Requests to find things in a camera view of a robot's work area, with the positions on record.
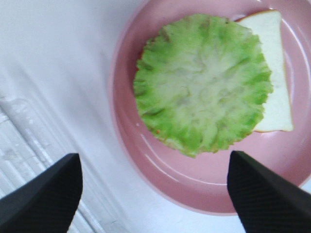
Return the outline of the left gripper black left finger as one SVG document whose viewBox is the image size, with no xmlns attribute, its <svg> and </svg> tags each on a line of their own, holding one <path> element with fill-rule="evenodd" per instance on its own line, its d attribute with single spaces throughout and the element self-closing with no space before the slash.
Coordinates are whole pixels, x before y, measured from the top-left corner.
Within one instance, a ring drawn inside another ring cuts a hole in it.
<svg viewBox="0 0 311 233">
<path fill-rule="evenodd" d="M 66 233 L 83 190 L 79 154 L 65 155 L 0 200 L 2 233 Z"/>
</svg>

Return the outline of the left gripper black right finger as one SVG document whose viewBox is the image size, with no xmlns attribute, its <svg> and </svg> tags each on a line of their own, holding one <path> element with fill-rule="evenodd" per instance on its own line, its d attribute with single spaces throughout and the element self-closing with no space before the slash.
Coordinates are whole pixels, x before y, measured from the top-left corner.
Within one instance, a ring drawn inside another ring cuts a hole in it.
<svg viewBox="0 0 311 233">
<path fill-rule="evenodd" d="M 311 196 L 243 151 L 230 155 L 227 189 L 247 233 L 309 233 Z"/>
</svg>

